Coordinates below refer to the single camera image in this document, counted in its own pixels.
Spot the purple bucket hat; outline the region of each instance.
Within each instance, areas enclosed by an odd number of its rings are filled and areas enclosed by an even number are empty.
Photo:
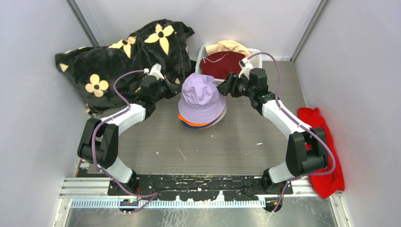
[[[212,76],[193,73],[185,79],[178,103],[178,110],[185,120],[195,124],[212,122],[225,106],[226,97],[218,92]]]

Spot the robotic arm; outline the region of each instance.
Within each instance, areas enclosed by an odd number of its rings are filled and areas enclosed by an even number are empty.
[[[269,190],[270,187],[277,187],[286,180],[327,167],[329,163],[327,151],[289,117],[309,129],[311,126],[294,116],[280,100],[276,100],[274,93],[268,91],[265,70],[254,69],[247,59],[243,59],[240,65],[243,68],[241,73],[238,75],[229,73],[225,82],[218,86],[219,92],[225,96],[230,93],[232,97],[248,97],[251,106],[260,115],[272,121],[288,139],[286,160],[263,172],[262,186]],[[132,192],[138,186],[137,174],[118,158],[118,137],[127,128],[147,119],[155,110],[157,101],[163,98],[170,99],[181,92],[181,86],[163,77],[160,69],[160,65],[156,64],[149,75],[143,78],[138,97],[130,107],[100,120],[89,119],[78,148],[78,156],[93,163],[91,139],[94,128],[101,121],[112,117],[112,120],[102,125],[96,133],[96,159],[104,171],[125,184]],[[129,109],[126,113],[113,118],[126,109]],[[321,128],[311,130],[325,142],[325,133]]]

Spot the dark red cloth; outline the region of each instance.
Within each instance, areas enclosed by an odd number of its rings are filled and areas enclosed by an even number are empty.
[[[319,115],[319,108],[299,108],[298,118],[303,122],[309,124],[313,128],[322,127],[326,133],[327,146],[333,152],[334,158],[336,160],[336,168],[334,172],[323,176],[310,176],[310,181],[315,189],[315,191],[323,198],[326,199],[332,195],[336,190],[344,190],[344,176],[342,174],[341,164],[338,160],[336,150],[334,149],[333,137],[330,134],[330,130],[326,125],[326,121],[322,116]],[[329,167],[316,171],[316,173],[321,173],[329,170],[332,167],[332,161],[329,157]]]
[[[203,70],[204,75],[213,76],[215,79],[227,79],[228,73],[241,72],[239,61],[244,57],[245,55],[232,51],[216,52],[206,57],[207,59],[202,59],[199,66]]]

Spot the floral blanket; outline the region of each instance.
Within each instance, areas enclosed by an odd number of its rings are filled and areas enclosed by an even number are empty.
[[[162,66],[162,73],[172,82],[182,83],[191,73],[187,38],[194,31],[182,22],[167,19],[153,21],[127,39],[110,46],[80,47],[55,55],[62,72],[87,104],[89,114],[124,105],[113,91],[113,83],[122,74]],[[132,101],[144,74],[135,73],[121,79],[117,90]]]

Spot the plastic bin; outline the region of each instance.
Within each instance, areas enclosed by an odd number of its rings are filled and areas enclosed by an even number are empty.
[[[205,44],[200,48],[199,54],[198,54],[198,59],[196,60],[196,65],[195,65],[195,72],[198,72],[200,74],[202,74],[202,69],[199,67],[201,60],[204,57],[208,56],[208,53],[206,52],[206,46],[208,46],[210,44]],[[256,49],[252,49],[252,48],[248,48],[249,53],[254,54],[254,53],[259,53],[259,50]],[[262,55],[257,55],[253,58],[251,58],[251,63],[253,65],[254,68],[262,68]],[[223,79],[215,79],[216,84],[219,85],[221,82],[223,82]]]

